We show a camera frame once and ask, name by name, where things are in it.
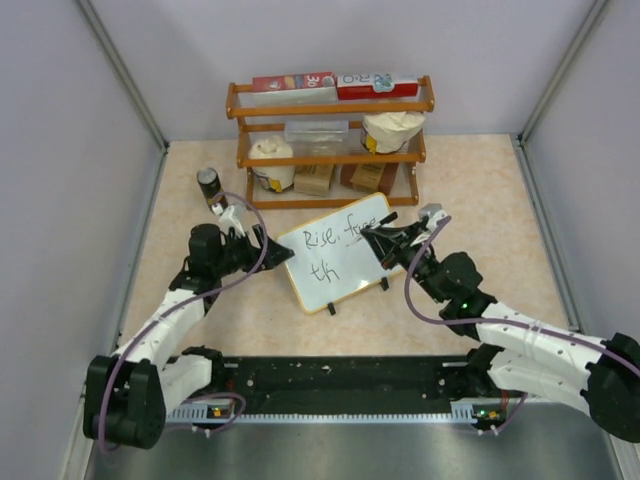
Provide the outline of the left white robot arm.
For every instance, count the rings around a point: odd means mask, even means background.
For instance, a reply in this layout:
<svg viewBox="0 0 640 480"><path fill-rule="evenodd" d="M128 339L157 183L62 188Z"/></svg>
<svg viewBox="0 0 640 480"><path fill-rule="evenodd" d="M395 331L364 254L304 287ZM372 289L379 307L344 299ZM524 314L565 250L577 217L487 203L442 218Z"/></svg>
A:
<svg viewBox="0 0 640 480"><path fill-rule="evenodd" d="M149 449L159 440L167 416L193 393L216 396L226 387L220 352L190 347L174 352L203 320L224 291L222 281L237 272L272 270L294 257L255 225L258 241L213 224L192 228L188 255L165 296L139 332L110 355L98 355L85 379L83 434L102 445Z"/></svg>

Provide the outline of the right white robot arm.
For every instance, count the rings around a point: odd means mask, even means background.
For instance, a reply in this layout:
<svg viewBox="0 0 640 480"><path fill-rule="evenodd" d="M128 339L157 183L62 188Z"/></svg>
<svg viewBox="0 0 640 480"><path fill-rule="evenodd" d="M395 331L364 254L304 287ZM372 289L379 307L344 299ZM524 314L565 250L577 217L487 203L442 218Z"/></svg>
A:
<svg viewBox="0 0 640 480"><path fill-rule="evenodd" d="M608 434L639 441L639 343L562 330L532 319L483 292L465 252L437 258L432 242L449 221L431 214L405 227L367 227L360 235L385 269L402 267L405 283L443 304L438 323L480 342L480 362L467 370L469 388L487 396L519 391L572 407Z"/></svg>

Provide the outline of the yellow framed whiteboard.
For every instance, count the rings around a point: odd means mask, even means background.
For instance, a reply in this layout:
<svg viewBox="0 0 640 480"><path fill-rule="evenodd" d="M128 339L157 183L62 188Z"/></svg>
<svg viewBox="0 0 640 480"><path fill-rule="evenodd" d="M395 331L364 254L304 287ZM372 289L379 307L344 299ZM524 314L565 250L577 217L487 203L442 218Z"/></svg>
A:
<svg viewBox="0 0 640 480"><path fill-rule="evenodd" d="M302 310L313 314L403 271L381 267L360 230L387 217L387 197L371 194L277 237L294 251L285 267Z"/></svg>

